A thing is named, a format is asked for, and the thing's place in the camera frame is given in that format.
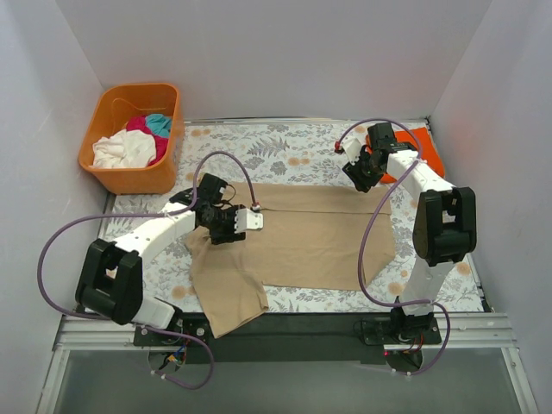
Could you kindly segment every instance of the pink cloth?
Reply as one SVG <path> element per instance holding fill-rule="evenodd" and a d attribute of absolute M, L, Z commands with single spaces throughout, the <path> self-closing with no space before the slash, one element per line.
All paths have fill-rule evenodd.
<path fill-rule="evenodd" d="M 149 164 L 147 164 L 147 166 L 152 166 L 153 164 L 157 164 L 159 161 L 161 161 L 161 158 L 163 158 L 163 155 L 165 155 L 166 153 L 166 147 L 169 143 L 169 139 L 152 134 L 151 129 L 149 129 L 146 125 L 145 116 L 134 116 L 130 118 L 129 122 L 127 123 L 127 131 L 135 131 L 137 129 L 143 132 L 144 134 L 150 134 L 154 138 L 155 159 L 152 161 L 149 161 Z"/>

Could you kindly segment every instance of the beige cloth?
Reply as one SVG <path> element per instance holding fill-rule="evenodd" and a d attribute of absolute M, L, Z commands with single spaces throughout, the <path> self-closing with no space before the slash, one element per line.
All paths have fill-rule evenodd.
<path fill-rule="evenodd" d="M 232 204 L 251 204 L 246 184 L 234 184 Z M 358 291 L 359 245 L 385 188 L 255 184 L 264 228 L 245 241 L 213 246 L 207 229 L 186 237 L 191 279 L 215 337 L 268 309 L 263 285 Z M 376 218 L 364 254 L 366 282 L 395 257 L 391 206 Z"/>

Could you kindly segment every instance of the white cloth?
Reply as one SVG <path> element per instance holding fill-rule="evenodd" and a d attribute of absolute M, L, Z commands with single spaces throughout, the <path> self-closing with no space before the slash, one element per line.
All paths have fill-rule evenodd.
<path fill-rule="evenodd" d="M 95 168 L 143 168 L 155 160 L 155 139 L 140 130 L 123 129 L 92 145 Z"/>

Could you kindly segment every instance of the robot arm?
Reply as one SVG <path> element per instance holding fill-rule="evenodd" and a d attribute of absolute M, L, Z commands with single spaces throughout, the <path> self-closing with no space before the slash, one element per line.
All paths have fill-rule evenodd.
<path fill-rule="evenodd" d="M 348 156 L 349 163 L 343 171 L 363 192 L 378 184 L 384 173 L 400 178 L 417 158 L 410 143 L 397 142 L 388 122 L 370 127 L 366 143 L 350 137 L 337 152 Z M 418 201 L 412 235 L 417 258 L 398 301 L 435 301 L 454 264 L 475 249 L 475 194 L 468 187 L 453 186 L 423 161 L 416 164 L 401 185 Z M 433 318 L 432 304 L 411 304 L 394 311 L 396 326 L 403 336 L 426 329 Z"/>
<path fill-rule="evenodd" d="M 217 206 L 227 185 L 205 174 L 198 187 L 198 200 L 190 210 L 168 214 L 191 204 L 191 189 L 169 200 L 161 210 L 166 216 L 149 220 L 114 241 L 95 240 L 86 254 L 75 294 L 77 302 L 119 324 L 174 328 L 180 309 L 143 294 L 144 266 L 198 226 L 209 229 L 213 244 L 244 240 L 246 230 L 262 229 L 261 213 L 241 204 L 227 209 Z"/>

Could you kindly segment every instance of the floral mat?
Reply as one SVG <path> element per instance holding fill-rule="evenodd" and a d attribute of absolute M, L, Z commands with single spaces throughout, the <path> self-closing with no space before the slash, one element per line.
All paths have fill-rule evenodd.
<path fill-rule="evenodd" d="M 159 211 L 175 192 L 191 186 L 198 162 L 209 152 L 225 150 L 248 169 L 254 182 L 287 185 L 351 185 L 341 171 L 346 160 L 334 154 L 333 144 L 348 124 L 333 123 L 218 123 L 186 127 L 177 184 L 164 195 L 116 197 L 114 212 Z M 410 128 L 422 123 L 408 124 Z M 354 134 L 366 134 L 357 127 Z M 244 181 L 241 170 L 227 157 L 207 161 L 206 172 L 228 181 Z M 372 281 L 368 290 L 379 300 L 391 302 L 410 277 L 415 261 L 411 235 L 417 204 L 399 187 L 391 198 L 396 257 Z M 144 220 L 113 219 L 101 236 L 112 240 L 128 233 Z M 190 281 L 191 256 L 183 240 L 173 243 L 147 267 L 147 294 L 177 305 L 183 311 L 201 311 Z M 365 312 L 388 311 L 370 303 L 361 292 L 266 286 L 272 312 Z M 458 263 L 446 278 L 437 299 L 449 311 L 483 311 L 477 285 L 467 260 Z"/>

